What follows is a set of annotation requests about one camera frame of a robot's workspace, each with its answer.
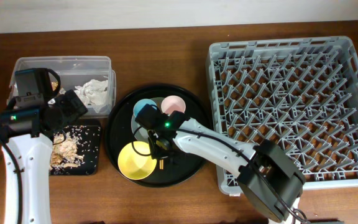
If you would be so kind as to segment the grey plate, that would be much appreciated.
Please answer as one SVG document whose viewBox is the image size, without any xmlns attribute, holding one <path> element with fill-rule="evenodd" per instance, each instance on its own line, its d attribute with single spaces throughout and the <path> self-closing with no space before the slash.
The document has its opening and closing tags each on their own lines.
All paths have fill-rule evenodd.
<svg viewBox="0 0 358 224">
<path fill-rule="evenodd" d="M 151 98 L 150 100 L 154 101 L 155 104 L 157 105 L 157 107 L 159 109 L 161 109 L 160 107 L 161 107 L 162 101 L 164 100 L 164 97 L 154 97 L 154 98 Z M 131 130 L 132 130 L 132 133 L 134 134 L 135 138 L 138 141 L 147 142 L 148 134 L 147 134 L 147 131 L 144 128 L 140 128 L 138 130 L 138 132 L 135 133 L 135 130 L 137 128 L 139 128 L 139 127 L 140 127 L 140 125 L 138 123 L 136 123 L 136 121 L 135 121 L 135 114 L 132 114 L 132 118 L 131 118 Z"/>
</svg>

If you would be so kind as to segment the pink cup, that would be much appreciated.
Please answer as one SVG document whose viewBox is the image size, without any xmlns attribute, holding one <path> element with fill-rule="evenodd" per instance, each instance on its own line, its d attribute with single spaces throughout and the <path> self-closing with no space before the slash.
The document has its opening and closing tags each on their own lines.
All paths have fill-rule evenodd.
<svg viewBox="0 0 358 224">
<path fill-rule="evenodd" d="M 172 114 L 174 111 L 184 113 L 186 110 L 186 103 L 181 97 L 171 95 L 163 99 L 161 102 L 161 110 L 165 114 Z"/>
</svg>

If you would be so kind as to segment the wooden chopstick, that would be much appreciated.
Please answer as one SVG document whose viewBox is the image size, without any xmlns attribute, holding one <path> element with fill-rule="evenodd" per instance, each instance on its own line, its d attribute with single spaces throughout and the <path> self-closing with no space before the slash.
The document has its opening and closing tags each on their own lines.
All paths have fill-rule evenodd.
<svg viewBox="0 0 358 224">
<path fill-rule="evenodd" d="M 160 170 L 164 169 L 164 161 L 163 161 L 163 159 L 159 160 L 159 169 Z"/>
</svg>

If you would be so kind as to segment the blue cup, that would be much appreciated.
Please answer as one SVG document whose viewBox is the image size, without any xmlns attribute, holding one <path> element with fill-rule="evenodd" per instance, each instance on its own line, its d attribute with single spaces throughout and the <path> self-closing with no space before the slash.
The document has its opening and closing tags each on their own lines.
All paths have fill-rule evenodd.
<svg viewBox="0 0 358 224">
<path fill-rule="evenodd" d="M 158 109 L 156 102 L 154 102 L 153 100 L 141 99 L 134 105 L 134 108 L 133 108 L 133 113 L 134 113 L 135 118 L 137 117 L 137 115 L 139 114 L 139 112 L 145 105 L 151 105 L 152 107 Z"/>
</svg>

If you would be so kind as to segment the yellow bowl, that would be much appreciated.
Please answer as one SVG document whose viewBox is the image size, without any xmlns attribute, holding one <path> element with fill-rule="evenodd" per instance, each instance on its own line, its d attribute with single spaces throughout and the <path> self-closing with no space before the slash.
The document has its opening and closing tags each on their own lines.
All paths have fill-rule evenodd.
<svg viewBox="0 0 358 224">
<path fill-rule="evenodd" d="M 121 173 L 131 180 L 141 180 L 148 177 L 156 168 L 157 160 L 150 155 L 149 144 L 134 141 L 125 145 L 117 159 Z"/>
</svg>

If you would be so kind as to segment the white tissue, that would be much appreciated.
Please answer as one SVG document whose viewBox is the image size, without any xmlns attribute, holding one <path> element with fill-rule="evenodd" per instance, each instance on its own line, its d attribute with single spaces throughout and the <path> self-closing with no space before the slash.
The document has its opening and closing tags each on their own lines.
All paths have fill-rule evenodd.
<svg viewBox="0 0 358 224">
<path fill-rule="evenodd" d="M 109 109 L 106 100 L 108 98 L 108 80 L 91 79 L 83 85 L 76 85 L 73 91 L 81 102 L 91 108 L 96 114 L 106 113 Z"/>
</svg>

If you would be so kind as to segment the gold foil wrapper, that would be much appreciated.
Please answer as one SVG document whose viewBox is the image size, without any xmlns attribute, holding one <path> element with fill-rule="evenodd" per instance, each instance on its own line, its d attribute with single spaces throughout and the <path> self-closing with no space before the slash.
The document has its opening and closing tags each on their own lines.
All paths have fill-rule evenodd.
<svg viewBox="0 0 358 224">
<path fill-rule="evenodd" d="M 52 90 L 55 91 L 58 87 L 58 82 L 51 82 Z"/>
</svg>

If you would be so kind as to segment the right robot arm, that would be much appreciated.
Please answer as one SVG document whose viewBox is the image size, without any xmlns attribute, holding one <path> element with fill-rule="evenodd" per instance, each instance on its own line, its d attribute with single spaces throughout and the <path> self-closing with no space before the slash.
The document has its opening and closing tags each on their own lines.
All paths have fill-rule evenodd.
<svg viewBox="0 0 358 224">
<path fill-rule="evenodd" d="M 152 158 L 178 151 L 202 157 L 229 171 L 249 202 L 271 222 L 286 223 L 289 218 L 308 222 L 297 205 L 306 178 L 274 142 L 236 141 L 185 113 L 165 114 L 154 105 L 143 106 L 135 121 L 149 135 Z"/>
</svg>

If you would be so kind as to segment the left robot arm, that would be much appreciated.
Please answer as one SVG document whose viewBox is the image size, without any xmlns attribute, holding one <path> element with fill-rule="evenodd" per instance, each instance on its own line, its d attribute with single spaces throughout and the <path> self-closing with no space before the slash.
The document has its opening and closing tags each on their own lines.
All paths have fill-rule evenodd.
<svg viewBox="0 0 358 224">
<path fill-rule="evenodd" d="M 54 134 L 87 113 L 72 90 L 60 94 L 50 68 L 14 74 L 17 96 L 0 114 L 0 144 L 6 168 L 5 223 L 51 223 L 49 166 Z"/>
</svg>

